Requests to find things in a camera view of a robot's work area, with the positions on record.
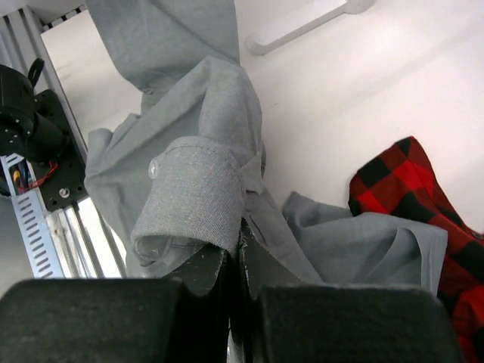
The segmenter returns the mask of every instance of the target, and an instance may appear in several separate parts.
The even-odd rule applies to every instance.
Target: metal rail
[[[0,64],[26,74],[38,57],[45,68],[36,91],[56,92],[73,130],[82,157],[87,148],[48,52],[41,38],[41,22],[29,8],[21,8],[0,17]],[[2,168],[9,168],[23,158],[2,157]],[[75,206],[49,214],[36,190],[16,195],[7,178],[11,202],[36,278],[121,278],[126,276],[126,251],[119,238],[99,215],[90,198]]]

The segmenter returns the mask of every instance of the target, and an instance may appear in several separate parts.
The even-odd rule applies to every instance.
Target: red plaid shirt
[[[349,208],[355,216],[391,214],[448,231],[439,298],[467,361],[484,361],[484,237],[455,212],[415,138],[397,142],[358,171],[349,186]]]

